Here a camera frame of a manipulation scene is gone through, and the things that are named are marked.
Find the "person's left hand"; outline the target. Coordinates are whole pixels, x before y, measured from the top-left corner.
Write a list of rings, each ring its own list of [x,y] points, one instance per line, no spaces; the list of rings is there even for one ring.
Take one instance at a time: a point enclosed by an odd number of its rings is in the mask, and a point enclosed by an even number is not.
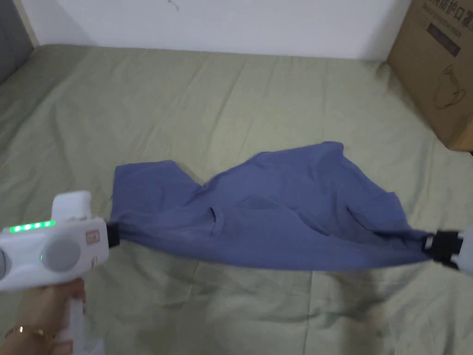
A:
[[[86,300],[85,283],[77,278],[59,285],[26,290],[15,325],[1,345],[3,355],[49,355],[70,300]]]

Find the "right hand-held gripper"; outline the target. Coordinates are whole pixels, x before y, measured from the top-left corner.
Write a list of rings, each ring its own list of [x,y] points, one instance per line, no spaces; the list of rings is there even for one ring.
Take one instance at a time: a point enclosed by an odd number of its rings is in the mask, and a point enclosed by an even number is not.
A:
[[[432,246],[443,264],[467,275],[473,273],[472,227],[461,231],[439,230],[436,235],[426,235],[422,243],[422,253],[435,262]]]

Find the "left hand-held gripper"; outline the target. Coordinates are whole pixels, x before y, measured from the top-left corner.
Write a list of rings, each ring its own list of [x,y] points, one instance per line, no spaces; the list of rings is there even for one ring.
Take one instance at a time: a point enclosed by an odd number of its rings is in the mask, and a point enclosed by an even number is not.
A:
[[[1,291],[29,290],[83,278],[104,263],[119,238],[91,211],[91,193],[57,195],[47,221],[4,228],[0,235]],[[70,300],[50,355],[103,355],[102,339],[87,340],[84,306]]]

